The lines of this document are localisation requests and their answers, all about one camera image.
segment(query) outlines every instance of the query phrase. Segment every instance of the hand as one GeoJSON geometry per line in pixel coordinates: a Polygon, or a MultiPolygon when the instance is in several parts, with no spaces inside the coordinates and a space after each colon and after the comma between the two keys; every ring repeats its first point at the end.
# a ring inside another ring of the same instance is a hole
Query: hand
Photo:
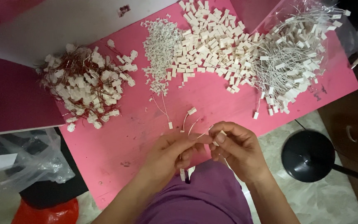
{"type": "Polygon", "coordinates": [[[209,135],[219,145],[209,144],[212,159],[217,161],[219,154],[223,155],[243,182],[254,183],[271,176],[261,146],[252,131],[233,122],[221,121],[213,125],[209,135]]]}
{"type": "Polygon", "coordinates": [[[200,135],[193,133],[187,136],[187,133],[175,133],[161,136],[147,154],[139,175],[149,178],[159,190],[162,190],[177,169],[184,169],[190,165],[194,148],[198,152],[205,152],[204,144],[212,142],[208,135],[197,138],[200,135]]]}

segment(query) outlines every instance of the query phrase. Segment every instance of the person's right hand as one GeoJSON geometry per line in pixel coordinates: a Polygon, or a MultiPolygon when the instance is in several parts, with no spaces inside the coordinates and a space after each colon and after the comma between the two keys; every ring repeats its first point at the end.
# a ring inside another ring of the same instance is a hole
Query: person's right hand
{"type": "Polygon", "coordinates": [[[211,156],[218,160],[223,155],[238,178],[255,183],[271,176],[256,135],[233,122],[221,121],[212,126],[209,135],[219,146],[209,144],[211,156]]]}

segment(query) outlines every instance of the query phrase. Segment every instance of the person's left hand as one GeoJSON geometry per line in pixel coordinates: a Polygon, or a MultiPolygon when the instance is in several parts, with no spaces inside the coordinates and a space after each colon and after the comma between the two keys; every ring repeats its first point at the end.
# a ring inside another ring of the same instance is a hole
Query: person's left hand
{"type": "Polygon", "coordinates": [[[204,152],[204,144],[211,144],[212,138],[208,135],[193,133],[174,133],[161,136],[146,157],[139,175],[149,179],[162,190],[171,180],[175,171],[190,165],[193,149],[204,152]]]}

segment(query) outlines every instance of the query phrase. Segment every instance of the person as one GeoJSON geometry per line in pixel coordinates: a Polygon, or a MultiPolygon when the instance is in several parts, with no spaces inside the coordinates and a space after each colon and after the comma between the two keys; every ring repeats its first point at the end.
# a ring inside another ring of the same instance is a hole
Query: person
{"type": "Polygon", "coordinates": [[[246,198],[227,164],[245,182],[261,223],[299,224],[267,167],[256,135],[233,122],[214,124],[208,135],[161,136],[138,174],[93,224],[251,224],[246,198]],[[205,144],[212,159],[196,166],[190,183],[182,181],[175,173],[190,165],[194,149],[205,151],[205,144]]]}

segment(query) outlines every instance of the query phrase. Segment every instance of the black object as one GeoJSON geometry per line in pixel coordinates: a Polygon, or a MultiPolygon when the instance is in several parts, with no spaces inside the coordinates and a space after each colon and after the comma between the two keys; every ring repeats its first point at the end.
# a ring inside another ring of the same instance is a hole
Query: black object
{"type": "Polygon", "coordinates": [[[302,130],[292,134],[284,143],[281,161],[286,172],[302,182],[315,182],[334,169],[358,179],[358,172],[334,164],[335,148],[323,134],[302,130]]]}
{"type": "Polygon", "coordinates": [[[52,208],[88,191],[60,130],[55,128],[55,131],[61,137],[60,149],[70,168],[75,173],[75,177],[63,184],[52,181],[38,181],[21,191],[20,196],[22,196],[22,199],[29,206],[36,209],[52,208]]]}

